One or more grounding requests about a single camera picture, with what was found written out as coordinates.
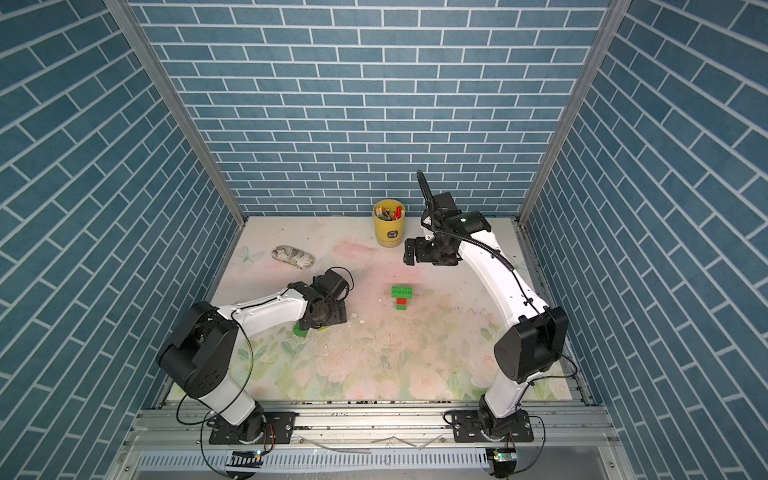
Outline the green long lego brick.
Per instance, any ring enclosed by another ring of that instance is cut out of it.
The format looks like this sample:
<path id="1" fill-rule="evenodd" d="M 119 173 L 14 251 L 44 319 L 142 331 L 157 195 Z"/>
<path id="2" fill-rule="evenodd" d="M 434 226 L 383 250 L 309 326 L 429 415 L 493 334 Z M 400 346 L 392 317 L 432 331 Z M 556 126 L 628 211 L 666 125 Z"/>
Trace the green long lego brick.
<path id="1" fill-rule="evenodd" d="M 413 289 L 406 286 L 393 286 L 391 288 L 391 296 L 396 299 L 411 299 Z"/>

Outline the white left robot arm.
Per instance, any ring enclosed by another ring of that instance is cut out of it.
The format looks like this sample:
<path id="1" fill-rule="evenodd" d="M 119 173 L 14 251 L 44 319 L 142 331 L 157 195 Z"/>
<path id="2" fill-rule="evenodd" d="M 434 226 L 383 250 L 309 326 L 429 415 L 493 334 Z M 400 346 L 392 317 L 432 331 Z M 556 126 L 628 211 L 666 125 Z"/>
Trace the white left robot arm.
<path id="1" fill-rule="evenodd" d="M 229 373 L 237 343 L 244 341 L 255 369 L 250 337 L 289 325 L 301 334 L 347 321 L 345 300 L 354 289 L 351 272 L 332 267 L 312 282 L 293 282 L 281 292 L 245 303 L 194 304 L 182 315 L 159 350 L 159 367 L 183 390 L 216 414 L 218 420 L 251 441 L 263 430 L 263 409 Z"/>

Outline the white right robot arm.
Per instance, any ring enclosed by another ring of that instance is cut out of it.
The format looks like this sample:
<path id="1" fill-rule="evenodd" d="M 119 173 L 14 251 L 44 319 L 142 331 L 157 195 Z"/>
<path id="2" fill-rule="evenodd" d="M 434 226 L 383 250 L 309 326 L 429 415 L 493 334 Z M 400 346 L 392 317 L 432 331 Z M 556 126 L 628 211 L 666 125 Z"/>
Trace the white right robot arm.
<path id="1" fill-rule="evenodd" d="M 526 284 L 483 214 L 461 211 L 450 193 L 432 193 L 422 171 L 416 176 L 425 201 L 420 224 L 426 235 L 405 241 L 404 263 L 453 267 L 465 262 L 489 292 L 505 331 L 493 350 L 500 373 L 481 397 L 480 411 L 499 423 L 517 414 L 527 389 L 562 358 L 569 319 Z"/>

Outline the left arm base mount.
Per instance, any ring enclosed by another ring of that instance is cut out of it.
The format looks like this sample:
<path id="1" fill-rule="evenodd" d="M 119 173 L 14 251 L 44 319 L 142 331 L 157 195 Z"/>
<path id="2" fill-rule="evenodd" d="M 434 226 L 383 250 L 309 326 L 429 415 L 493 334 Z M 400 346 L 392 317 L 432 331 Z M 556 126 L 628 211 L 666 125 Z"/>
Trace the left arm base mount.
<path id="1" fill-rule="evenodd" d="M 254 410 L 240 425 L 231 425 L 217 416 L 206 422 L 211 428 L 212 445 L 289 444 L 297 414 L 289 411 L 264 412 Z"/>

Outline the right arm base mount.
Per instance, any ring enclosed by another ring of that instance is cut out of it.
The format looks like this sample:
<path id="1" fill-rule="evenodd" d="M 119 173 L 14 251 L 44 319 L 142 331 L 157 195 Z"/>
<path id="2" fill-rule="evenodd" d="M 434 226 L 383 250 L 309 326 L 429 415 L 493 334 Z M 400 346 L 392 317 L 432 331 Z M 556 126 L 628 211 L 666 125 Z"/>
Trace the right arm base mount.
<path id="1" fill-rule="evenodd" d="M 530 443 L 534 434 L 528 412 L 518 410 L 496 418 L 489 410 L 449 410 L 443 420 L 452 430 L 456 443 L 509 442 Z"/>

